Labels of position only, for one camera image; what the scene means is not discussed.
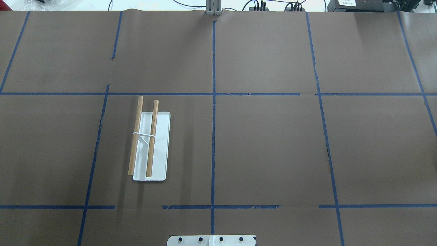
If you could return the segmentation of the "grey aluminium frame post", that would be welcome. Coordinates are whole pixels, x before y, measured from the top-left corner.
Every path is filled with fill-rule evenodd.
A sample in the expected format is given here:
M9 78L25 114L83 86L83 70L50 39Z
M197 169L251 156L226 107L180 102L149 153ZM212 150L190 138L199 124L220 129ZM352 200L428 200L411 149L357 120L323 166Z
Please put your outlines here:
M220 16L222 13L221 0L206 0L206 16Z

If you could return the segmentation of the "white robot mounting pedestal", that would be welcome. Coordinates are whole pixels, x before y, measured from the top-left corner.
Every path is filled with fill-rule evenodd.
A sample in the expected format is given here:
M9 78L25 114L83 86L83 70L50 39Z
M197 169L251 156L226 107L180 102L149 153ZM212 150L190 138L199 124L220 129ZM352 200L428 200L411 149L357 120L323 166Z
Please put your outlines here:
M255 235L174 235L167 246L256 246Z

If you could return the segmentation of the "white towel rack base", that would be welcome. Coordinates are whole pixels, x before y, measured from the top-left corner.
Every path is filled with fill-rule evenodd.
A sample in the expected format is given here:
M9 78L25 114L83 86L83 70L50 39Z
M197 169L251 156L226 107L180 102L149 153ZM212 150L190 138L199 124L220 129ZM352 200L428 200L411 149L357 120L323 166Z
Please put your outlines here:
M170 112L158 112L155 134L151 134L152 112L142 112L139 129L133 132L138 137L136 159L132 179L134 181L165 181L170 142ZM149 143L154 138L151 176L148 168Z

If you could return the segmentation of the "longer wooden rack rod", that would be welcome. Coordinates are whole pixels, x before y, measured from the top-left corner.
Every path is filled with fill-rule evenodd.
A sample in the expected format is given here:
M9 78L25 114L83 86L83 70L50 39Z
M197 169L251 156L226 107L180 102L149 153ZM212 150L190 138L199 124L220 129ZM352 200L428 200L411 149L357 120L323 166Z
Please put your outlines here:
M138 134L136 134L136 133L138 133L139 129L140 129L143 100L144 100L143 96L138 96L137 106L136 106L136 115L135 115L135 125L134 125L134 131L132 133L132 145L131 145L129 168L128 168L128 175L130 175L130 176L132 176L134 174L134 169L135 169L137 143L138 143Z

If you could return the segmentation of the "shorter wooden rack rod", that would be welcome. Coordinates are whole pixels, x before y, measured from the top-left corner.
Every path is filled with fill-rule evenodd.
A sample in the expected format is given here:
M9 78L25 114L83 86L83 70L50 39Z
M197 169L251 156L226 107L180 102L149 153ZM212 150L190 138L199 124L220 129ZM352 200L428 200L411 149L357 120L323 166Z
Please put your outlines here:
M149 150L147 156L146 177L152 177L158 111L159 111L159 100L154 100L152 117L151 117L151 129L150 129Z

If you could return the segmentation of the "black mini computer box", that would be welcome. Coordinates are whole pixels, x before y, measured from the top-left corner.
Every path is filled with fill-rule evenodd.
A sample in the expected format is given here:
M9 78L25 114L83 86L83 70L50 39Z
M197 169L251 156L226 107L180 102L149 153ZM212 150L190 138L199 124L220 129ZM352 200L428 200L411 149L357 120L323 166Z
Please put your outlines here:
M384 12L382 0L331 0L328 12Z

